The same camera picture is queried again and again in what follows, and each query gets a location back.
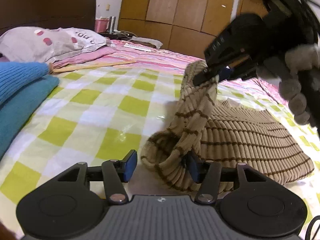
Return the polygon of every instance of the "black circular cover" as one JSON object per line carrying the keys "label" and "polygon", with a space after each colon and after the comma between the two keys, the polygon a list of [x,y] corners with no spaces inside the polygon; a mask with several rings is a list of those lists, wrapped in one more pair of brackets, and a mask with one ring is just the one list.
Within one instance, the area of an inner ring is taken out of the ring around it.
{"label": "black circular cover", "polygon": [[37,188],[19,202],[16,211],[23,231],[39,239],[77,236],[97,225],[102,213],[102,199],[70,182]]}
{"label": "black circular cover", "polygon": [[225,222],[246,235],[284,237],[301,230],[307,208],[294,193],[274,183],[241,185],[220,204]]}

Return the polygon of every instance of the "ribbed knit fabric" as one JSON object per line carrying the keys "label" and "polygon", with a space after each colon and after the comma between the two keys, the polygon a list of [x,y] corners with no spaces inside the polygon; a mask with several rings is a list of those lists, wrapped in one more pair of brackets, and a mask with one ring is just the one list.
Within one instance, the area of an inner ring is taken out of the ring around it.
{"label": "ribbed knit fabric", "polygon": [[1,62],[0,106],[23,86],[49,73],[46,63]]}
{"label": "ribbed knit fabric", "polygon": [[59,84],[59,78],[44,76],[19,89],[0,106],[0,160],[31,114]]}
{"label": "ribbed knit fabric", "polygon": [[[268,111],[216,100],[218,76],[194,87],[193,77],[205,67],[204,61],[187,66],[173,121],[165,131],[152,135],[142,150],[142,162],[149,169],[181,191],[200,187],[183,162],[190,150],[202,160],[221,162],[224,167],[247,163],[282,185],[313,171],[311,159]],[[232,183],[221,183],[220,191],[232,187]]]}

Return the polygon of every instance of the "green checkered cloth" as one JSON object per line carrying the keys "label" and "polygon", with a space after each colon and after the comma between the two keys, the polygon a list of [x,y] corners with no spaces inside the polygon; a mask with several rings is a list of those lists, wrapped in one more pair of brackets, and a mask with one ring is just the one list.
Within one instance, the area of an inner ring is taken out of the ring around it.
{"label": "green checkered cloth", "polygon": [[[59,87],[33,114],[0,163],[0,220],[18,234],[22,232],[15,208],[25,194],[77,162],[97,166],[122,159],[131,149],[140,154],[149,136],[162,130],[174,113],[182,81],[182,75],[130,65],[58,77]],[[252,95],[230,83],[218,88],[218,99],[268,109],[314,160],[312,176],[287,187],[308,205],[307,222],[320,214],[320,143],[315,131],[297,126],[287,108],[267,95]]]}

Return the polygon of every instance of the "bed sheet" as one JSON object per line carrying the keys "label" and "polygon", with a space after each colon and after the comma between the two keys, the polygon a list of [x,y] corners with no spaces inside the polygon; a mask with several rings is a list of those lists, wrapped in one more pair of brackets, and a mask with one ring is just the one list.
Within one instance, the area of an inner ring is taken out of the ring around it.
{"label": "bed sheet", "polygon": [[[59,74],[59,87],[33,114],[0,162],[0,220],[18,236],[22,231],[15,208],[25,194],[77,162],[100,165],[108,159],[122,159],[130,149],[139,155],[148,137],[170,121],[180,95],[181,73],[187,63],[197,60],[168,51],[135,51],[121,44],[117,50],[100,61],[135,59],[137,63]],[[311,218],[320,214],[317,134],[309,126],[297,126],[287,107],[276,103],[254,80],[220,83],[218,99],[227,98],[268,109],[314,161],[310,177],[286,185],[308,207],[304,237]],[[178,194],[140,160],[125,188],[129,196]],[[91,189],[104,196],[101,183],[91,183]]]}

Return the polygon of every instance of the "gray gripper base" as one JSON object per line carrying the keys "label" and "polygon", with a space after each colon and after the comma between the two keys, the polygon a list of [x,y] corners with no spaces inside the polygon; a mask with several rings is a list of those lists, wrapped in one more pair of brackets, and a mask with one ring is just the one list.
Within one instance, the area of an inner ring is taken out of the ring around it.
{"label": "gray gripper base", "polygon": [[[34,240],[25,236],[23,240]],[[74,240],[253,240],[229,228],[214,208],[189,196],[136,195],[112,206],[103,220]],[[299,240],[298,236],[284,238]]]}

